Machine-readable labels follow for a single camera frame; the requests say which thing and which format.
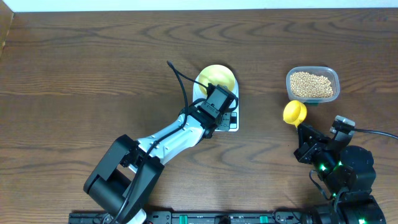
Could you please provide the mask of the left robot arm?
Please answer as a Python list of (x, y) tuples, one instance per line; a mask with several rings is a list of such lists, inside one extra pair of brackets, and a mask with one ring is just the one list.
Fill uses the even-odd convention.
[(166, 163), (182, 151), (209, 139), (215, 131), (237, 131), (238, 110), (207, 112), (204, 103), (181, 110), (176, 121), (137, 140), (118, 137), (87, 178), (83, 190), (112, 223), (144, 223), (147, 203)]

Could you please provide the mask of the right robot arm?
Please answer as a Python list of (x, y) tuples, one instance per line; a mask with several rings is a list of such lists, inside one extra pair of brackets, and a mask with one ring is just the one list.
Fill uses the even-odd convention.
[(298, 162), (311, 164), (318, 178), (330, 192), (327, 196), (315, 184), (328, 204), (310, 208), (300, 217), (302, 223), (363, 223), (382, 224), (385, 216), (371, 195), (376, 179), (374, 159), (370, 151), (349, 142), (354, 126), (335, 121), (333, 138), (302, 123), (297, 127), (298, 149), (294, 156)]

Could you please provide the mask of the yellow measuring scoop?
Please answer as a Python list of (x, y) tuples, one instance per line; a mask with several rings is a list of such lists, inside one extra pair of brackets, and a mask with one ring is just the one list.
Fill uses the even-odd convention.
[(307, 117), (307, 107), (300, 101), (292, 100), (284, 108), (283, 120), (296, 128), (303, 123)]

